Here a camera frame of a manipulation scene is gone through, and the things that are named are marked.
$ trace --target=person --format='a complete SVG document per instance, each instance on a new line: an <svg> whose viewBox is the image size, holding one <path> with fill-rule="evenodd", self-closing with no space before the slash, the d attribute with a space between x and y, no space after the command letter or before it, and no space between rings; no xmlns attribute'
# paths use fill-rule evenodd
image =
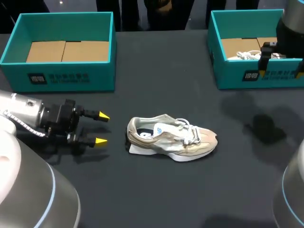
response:
<svg viewBox="0 0 304 228"><path fill-rule="evenodd" d="M122 0L122 13L120 14L119 0L96 0L98 12L113 12L115 30L138 30L139 12L137 0Z"/></svg>
<svg viewBox="0 0 304 228"><path fill-rule="evenodd" d="M21 13L49 13L43 0L0 0L0 34L11 33Z"/></svg>
<svg viewBox="0 0 304 228"><path fill-rule="evenodd" d="M149 30L183 30L194 0L143 0L147 8ZM139 31L137 0L96 0L97 11L112 11L116 31Z"/></svg>
<svg viewBox="0 0 304 228"><path fill-rule="evenodd" d="M258 8L259 0L237 0L237 10L256 10ZM209 20L212 10L224 10L226 0L207 0L206 9L206 27L209 26Z"/></svg>

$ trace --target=table surface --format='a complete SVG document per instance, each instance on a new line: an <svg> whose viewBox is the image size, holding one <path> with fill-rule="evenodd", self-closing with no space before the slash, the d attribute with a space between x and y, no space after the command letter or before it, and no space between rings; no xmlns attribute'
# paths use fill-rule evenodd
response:
<svg viewBox="0 0 304 228"><path fill-rule="evenodd" d="M0 36L0 54L9 36ZM94 94L35 94L61 104L74 99L102 110L98 127L107 147L87 149L78 159L67 147L62 158L51 146L27 140L77 189L80 228L275 228L272 196L304 136L300 89L216 88L204 30L117 33L116 90ZM10 90L3 74L0 89ZM166 156L130 155L124 133L134 116L167 113L218 134L216 150L203 159L177 163ZM258 113L273 117L287 138L265 146L244 124Z"/></svg>

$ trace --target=white shoelace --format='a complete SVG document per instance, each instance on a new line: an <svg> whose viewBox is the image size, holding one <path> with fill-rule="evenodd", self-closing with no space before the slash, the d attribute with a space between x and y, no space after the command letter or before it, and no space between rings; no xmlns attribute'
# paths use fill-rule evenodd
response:
<svg viewBox="0 0 304 228"><path fill-rule="evenodd" d="M183 128L188 129L188 135L184 138L182 137L176 137L176 140L181 140L184 145L190 145L190 144L198 144L201 141L201 136L200 136L200 130L197 126L191 125L188 120L179 118L176 119L178 121L178 124L180 126L178 129L181 131Z"/></svg>
<svg viewBox="0 0 304 228"><path fill-rule="evenodd" d="M260 51L249 51L249 52L237 52L237 57L240 59L248 60L248 59L260 59L261 52Z"/></svg>

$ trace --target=teal box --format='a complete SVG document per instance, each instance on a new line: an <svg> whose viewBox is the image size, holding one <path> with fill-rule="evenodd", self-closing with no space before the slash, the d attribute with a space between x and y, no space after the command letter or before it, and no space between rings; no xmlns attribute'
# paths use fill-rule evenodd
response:
<svg viewBox="0 0 304 228"><path fill-rule="evenodd" d="M26 63L33 41L108 41L108 61ZM15 92L113 91L112 12L20 14L0 66Z"/></svg>
<svg viewBox="0 0 304 228"><path fill-rule="evenodd" d="M227 60L221 39L276 37L283 10L213 11L208 30L208 49L219 89L304 87L304 77L295 78L301 59L271 59L260 75L258 60Z"/></svg>

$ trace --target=white sneaker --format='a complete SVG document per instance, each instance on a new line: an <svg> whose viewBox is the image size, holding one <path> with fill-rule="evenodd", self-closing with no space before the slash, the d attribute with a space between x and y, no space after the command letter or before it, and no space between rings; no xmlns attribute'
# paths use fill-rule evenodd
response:
<svg viewBox="0 0 304 228"><path fill-rule="evenodd" d="M237 52L237 56L230 57L228 60L248 60L248 59L260 59L261 51L249 51L249 52Z"/></svg>
<svg viewBox="0 0 304 228"><path fill-rule="evenodd" d="M187 162L211 153L218 144L216 136L208 129L167 114L154 118L134 117L127 127L126 149L129 153L160 153L177 162Z"/></svg>

